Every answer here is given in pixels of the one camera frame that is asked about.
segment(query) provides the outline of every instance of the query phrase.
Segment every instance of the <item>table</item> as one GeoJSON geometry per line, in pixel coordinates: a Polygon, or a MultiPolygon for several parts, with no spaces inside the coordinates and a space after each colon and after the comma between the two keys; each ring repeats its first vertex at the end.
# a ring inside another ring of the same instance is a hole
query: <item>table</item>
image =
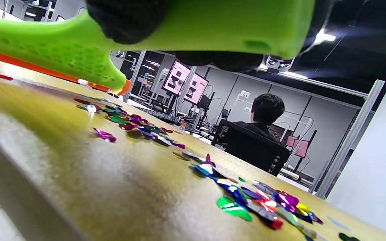
{"type": "MultiPolygon", "coordinates": [[[[221,211],[216,200],[222,190],[212,180],[194,176],[188,162],[174,157],[172,151],[179,148],[130,139],[103,114],[75,108],[72,100],[79,93],[110,101],[112,96],[2,62],[0,73],[24,79],[0,79],[0,204],[27,240],[305,240],[288,223],[274,231],[255,215],[247,222],[221,211]],[[92,127],[113,134],[117,142],[92,138],[92,127]]],[[[340,241],[339,232],[361,241],[386,241],[386,232],[379,228],[193,136],[170,137],[186,144],[188,151],[210,153],[217,167],[234,178],[260,180],[298,197],[325,222],[305,225],[329,241],[340,241]]]]}
{"type": "Polygon", "coordinates": [[[144,102],[144,101],[147,101],[146,99],[142,98],[142,97],[139,97],[138,95],[134,95],[134,94],[130,94],[129,97],[132,97],[132,98],[135,98],[135,99],[139,99],[140,101],[144,102]]]}

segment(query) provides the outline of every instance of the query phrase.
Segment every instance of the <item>monitor screen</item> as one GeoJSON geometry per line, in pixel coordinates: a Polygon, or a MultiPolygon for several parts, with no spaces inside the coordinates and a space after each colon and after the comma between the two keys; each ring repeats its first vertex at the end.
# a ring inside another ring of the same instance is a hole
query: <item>monitor screen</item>
{"type": "Polygon", "coordinates": [[[58,18],[56,19],[57,22],[63,22],[65,21],[66,19],[64,19],[62,16],[58,16],[58,18]]]}
{"type": "Polygon", "coordinates": [[[298,138],[295,136],[289,136],[287,139],[287,146],[293,147],[294,141],[297,140],[298,138]]]}
{"type": "Polygon", "coordinates": [[[179,96],[181,93],[181,87],[184,85],[189,73],[189,68],[185,67],[178,61],[174,61],[174,64],[172,65],[171,70],[162,85],[162,89],[179,96]]]}
{"type": "MultiPolygon", "coordinates": [[[[294,140],[294,146],[296,146],[298,142],[299,142],[299,140],[294,140]]],[[[306,150],[308,149],[308,144],[309,144],[308,141],[302,140],[299,144],[299,147],[296,150],[296,153],[294,153],[294,154],[298,157],[305,158],[306,157],[306,150]]]]}
{"type": "Polygon", "coordinates": [[[206,79],[202,78],[198,74],[194,74],[192,81],[190,82],[189,90],[187,91],[184,99],[194,105],[197,105],[200,98],[205,91],[205,88],[208,86],[208,82],[206,79]]]}

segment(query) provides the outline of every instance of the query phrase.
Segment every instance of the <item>ceiling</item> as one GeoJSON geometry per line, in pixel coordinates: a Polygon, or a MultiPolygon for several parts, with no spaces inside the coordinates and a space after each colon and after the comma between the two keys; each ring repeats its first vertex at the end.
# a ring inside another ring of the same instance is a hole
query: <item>ceiling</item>
{"type": "MultiPolygon", "coordinates": [[[[386,1],[336,1],[326,34],[336,36],[336,40],[323,42],[296,57],[291,72],[365,93],[370,91],[376,79],[386,81],[386,1]]],[[[354,105],[363,104],[359,97],[302,85],[300,89],[309,92],[320,91],[317,94],[354,105]]],[[[385,91],[386,84],[374,110],[385,91]]]]}

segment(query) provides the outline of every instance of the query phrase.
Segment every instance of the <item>computer monitor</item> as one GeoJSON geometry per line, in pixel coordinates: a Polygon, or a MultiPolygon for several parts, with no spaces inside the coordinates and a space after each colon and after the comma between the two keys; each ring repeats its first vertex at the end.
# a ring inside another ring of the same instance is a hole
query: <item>computer monitor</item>
{"type": "Polygon", "coordinates": [[[276,124],[271,124],[268,128],[269,133],[277,139],[281,145],[285,146],[287,144],[288,137],[293,133],[292,130],[281,127],[276,124]]]}
{"type": "Polygon", "coordinates": [[[186,96],[184,96],[184,99],[193,105],[197,105],[203,95],[203,92],[205,91],[205,88],[208,86],[208,83],[209,81],[202,78],[200,75],[194,74],[192,81],[190,82],[189,90],[187,91],[186,96]]]}
{"type": "Polygon", "coordinates": [[[211,100],[206,95],[202,95],[202,98],[200,98],[200,101],[197,103],[197,108],[206,109],[208,108],[210,102],[211,100]]]}
{"type": "Polygon", "coordinates": [[[165,82],[162,85],[162,89],[179,96],[181,88],[183,87],[189,73],[189,68],[185,67],[178,61],[174,61],[165,82]]]}
{"type": "Polygon", "coordinates": [[[58,18],[56,19],[57,22],[63,22],[65,21],[66,19],[64,19],[62,16],[58,16],[58,18]]]}
{"type": "MultiPolygon", "coordinates": [[[[299,140],[294,140],[294,147],[297,145],[299,140]]],[[[309,142],[302,140],[299,144],[299,147],[297,147],[296,153],[294,153],[298,157],[305,158],[306,157],[306,151],[308,150],[309,142]]]]}
{"type": "Polygon", "coordinates": [[[288,139],[287,139],[287,144],[286,145],[289,146],[289,147],[293,147],[295,140],[298,140],[298,138],[295,137],[295,136],[289,136],[288,139]]]}

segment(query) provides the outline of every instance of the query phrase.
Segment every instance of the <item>person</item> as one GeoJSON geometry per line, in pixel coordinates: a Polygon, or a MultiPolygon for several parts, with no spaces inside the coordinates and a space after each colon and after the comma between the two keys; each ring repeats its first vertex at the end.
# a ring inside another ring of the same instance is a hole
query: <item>person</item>
{"type": "Polygon", "coordinates": [[[281,97],[271,93],[264,93],[254,99],[251,108],[251,122],[235,122],[257,134],[274,142],[280,142],[269,133],[268,126],[275,122],[285,112],[285,104],[281,97]]]}

